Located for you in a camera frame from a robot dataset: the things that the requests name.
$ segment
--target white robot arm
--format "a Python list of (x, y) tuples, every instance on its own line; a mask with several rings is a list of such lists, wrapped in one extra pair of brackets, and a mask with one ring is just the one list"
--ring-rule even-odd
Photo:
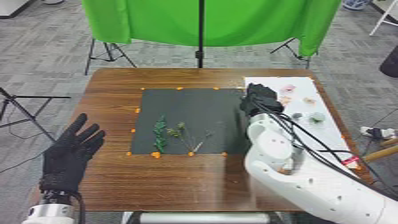
[[(250, 118), (245, 169), (252, 177), (321, 219), (341, 224), (398, 223), (398, 202), (294, 149), (282, 132), (268, 114)], [(350, 172), (337, 161), (330, 162)]]

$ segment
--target gloved hand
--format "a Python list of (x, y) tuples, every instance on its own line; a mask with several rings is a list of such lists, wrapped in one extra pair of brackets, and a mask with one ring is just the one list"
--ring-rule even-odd
[(53, 146), (44, 152), (40, 191), (60, 190), (78, 192), (87, 162), (104, 142), (104, 131), (97, 132), (97, 124), (92, 124), (85, 131), (76, 134), (85, 121), (87, 115), (79, 114)]
[(261, 108), (264, 107), (271, 112), (280, 113), (284, 110), (282, 104), (277, 101), (277, 93), (261, 84), (248, 84), (247, 96), (241, 99), (239, 109), (245, 111), (245, 115), (254, 117), (268, 111)]

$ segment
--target orange object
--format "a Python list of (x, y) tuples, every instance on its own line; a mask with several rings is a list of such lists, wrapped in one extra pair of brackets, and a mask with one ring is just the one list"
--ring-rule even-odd
[(151, 156), (158, 159), (159, 158), (159, 152), (152, 152)]

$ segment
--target black cable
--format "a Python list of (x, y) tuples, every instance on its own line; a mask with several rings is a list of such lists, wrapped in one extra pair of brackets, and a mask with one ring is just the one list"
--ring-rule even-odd
[[(323, 148), (328, 150), (328, 152), (330, 152), (330, 154), (332, 154), (332, 156), (334, 156), (334, 158), (335, 158), (335, 160), (339, 161), (339, 163), (342, 162), (341, 161), (341, 158), (339, 158), (339, 156), (337, 156), (337, 154), (332, 152), (332, 149), (328, 148), (328, 146), (325, 145), (325, 143), (319, 141), (319, 139), (312, 136), (312, 134), (307, 132), (307, 130), (302, 128), (302, 126), (293, 122), (293, 120), (289, 119), (289, 117), (287, 117), (287, 115), (286, 114), (275, 114), (275, 112), (255, 102), (255, 98), (254, 98), (254, 105), (268, 112), (268, 115), (271, 114), (271, 119), (273, 119), (273, 121), (278, 123), (278, 125), (280, 125), (280, 123), (284, 124), (284, 125), (280, 125), (282, 126), (282, 128), (284, 128), (284, 130), (287, 129), (287, 124), (286, 124), (286, 122), (284, 121), (287, 121), (289, 122), (289, 124), (294, 126), (294, 127), (298, 127), (298, 129), (302, 130), (302, 132), (307, 134), (307, 136), (314, 139), (314, 141), (319, 143), (319, 145), (323, 146)], [(298, 140), (300, 139), (300, 137), (298, 137), (298, 135), (296, 135), (296, 133), (294, 133), (294, 131), (287, 131), (286, 130), (286, 132), (289, 133), (289, 135), (293, 136), (293, 139), (294, 140)]]
[(78, 224), (85, 224), (85, 204), (83, 204), (83, 197), (78, 192), (67, 192), (72, 198), (78, 201)]
[(10, 166), (8, 168), (5, 168), (1, 171), (0, 171), (0, 174), (3, 172), (7, 172), (10, 169), (14, 169), (17, 166), (21, 166), (30, 160), (35, 160), (39, 158), (39, 156), (44, 154), (46, 150), (26, 160), (23, 160), (14, 166)]
[(366, 166), (369, 172), (373, 173), (373, 175), (374, 175), (374, 177), (376, 177), (376, 181), (378, 181), (378, 182), (382, 183), (382, 185), (387, 187), (387, 189), (390, 190), (390, 192), (398, 195), (398, 191), (396, 191), (396, 190), (392, 189), (392, 187), (387, 185), (387, 183), (385, 183), (385, 181), (383, 181), (383, 179), (382, 179), (382, 177), (380, 177), (380, 175), (378, 175), (374, 169), (371, 168), (367, 162), (364, 161), (364, 159), (362, 159), (362, 157), (357, 155), (357, 153), (351, 152), (351, 151), (344, 151), (344, 150), (334, 150), (334, 152), (348, 153), (348, 154), (351, 154), (351, 155), (358, 158), (360, 163), (364, 164), (364, 166)]
[[(278, 116), (278, 114), (273, 112), (273, 111), (270, 111), (270, 109), (257, 103), (257, 102), (254, 102), (254, 104), (255, 104), (255, 106), (268, 112), (266, 114), (268, 115), (271, 115), (270, 116), (270, 118), (273, 119), (273, 121), (278, 123), (278, 125), (280, 125), (280, 123), (284, 123), (284, 122), (280, 122), (280, 120), (278, 119), (284, 119), (286, 118), (286, 115), (282, 115), (282, 116)], [(286, 128), (286, 126), (284, 125), (280, 125), (280, 127), (282, 127), (282, 129), (286, 130), (286, 132), (289, 133), (289, 130), (287, 130), (287, 128)], [(316, 137), (310, 135), (310, 133), (305, 131), (305, 129), (300, 127), (300, 125), (298, 124), (294, 124), (294, 126), (300, 128), (300, 130), (303, 131), (303, 133), (309, 135), (309, 137), (316, 140)], [(305, 145), (305, 143), (302, 142), (302, 140), (300, 140), (300, 137), (296, 136), (296, 134), (294, 134), (294, 132), (293, 132), (293, 135), (291, 135), (291, 137), (296, 139), (296, 141), (300, 142), (300, 144), (302, 144), (302, 148), (305, 149), (305, 151), (307, 151), (307, 153), (309, 153), (309, 155), (314, 157), (314, 159), (318, 160), (318, 162), (335, 171), (335, 172), (339, 172), (364, 187), (367, 187), (369, 189), (373, 189), (385, 197), (389, 197), (392, 200), (398, 200), (398, 197), (396, 197), (396, 195), (387, 195), (385, 194), (385, 192), (382, 192), (380, 191), (380, 189), (376, 189), (358, 178), (357, 178), (357, 176), (353, 176), (351, 175), (351, 173), (348, 173), (346, 172), (346, 170), (342, 170), (341, 169), (341, 167), (337, 167), (335, 166), (335, 164), (328, 161), (328, 159), (314, 152), (314, 150), (307, 147), (307, 145)], [(326, 150), (325, 150), (325, 152), (328, 152), (330, 154), (335, 154), (335, 150), (330, 150), (330, 148), (326, 147), (326, 145), (323, 144), (323, 142), (319, 143), (321, 144), (321, 146), (326, 148)], [(374, 172), (374, 170), (371, 169), (371, 167), (369, 167), (369, 165), (367, 165), (367, 163), (362, 161), (362, 163), (364, 163), (364, 165), (366, 165), (366, 168), (369, 169), (369, 171), (371, 171), (371, 173), (374, 174), (374, 176), (380, 178), (380, 176), (378, 176), (378, 174), (376, 174), (376, 172)]]

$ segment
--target green screen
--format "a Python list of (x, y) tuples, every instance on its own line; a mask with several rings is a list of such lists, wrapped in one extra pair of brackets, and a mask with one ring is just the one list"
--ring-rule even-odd
[[(341, 0), (206, 0), (204, 46), (300, 40), (310, 56)], [(92, 36), (103, 42), (140, 39), (197, 46), (199, 0), (83, 0)]]

